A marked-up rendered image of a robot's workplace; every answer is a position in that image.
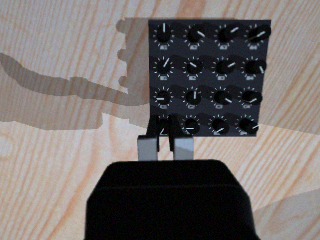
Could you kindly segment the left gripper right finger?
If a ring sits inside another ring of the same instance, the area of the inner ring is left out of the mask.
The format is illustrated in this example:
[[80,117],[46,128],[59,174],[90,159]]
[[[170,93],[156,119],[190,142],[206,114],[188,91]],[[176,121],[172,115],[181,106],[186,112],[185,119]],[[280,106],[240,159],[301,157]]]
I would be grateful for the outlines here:
[[194,137],[192,134],[184,134],[177,115],[168,115],[169,145],[173,151],[173,160],[193,160]]

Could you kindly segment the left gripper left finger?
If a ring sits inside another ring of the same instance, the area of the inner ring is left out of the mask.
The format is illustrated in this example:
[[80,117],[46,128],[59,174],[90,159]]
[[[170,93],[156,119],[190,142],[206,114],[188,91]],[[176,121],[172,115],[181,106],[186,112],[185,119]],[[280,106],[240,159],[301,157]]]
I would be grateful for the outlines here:
[[150,115],[146,135],[137,138],[138,161],[158,160],[159,115]]

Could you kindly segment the black knob box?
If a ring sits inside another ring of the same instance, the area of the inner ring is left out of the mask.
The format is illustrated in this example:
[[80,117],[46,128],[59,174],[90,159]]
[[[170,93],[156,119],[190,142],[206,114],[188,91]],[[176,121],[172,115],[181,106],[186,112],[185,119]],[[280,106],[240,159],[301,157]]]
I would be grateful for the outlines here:
[[271,31],[271,20],[148,20],[159,137],[168,137],[168,115],[193,137],[256,137]]

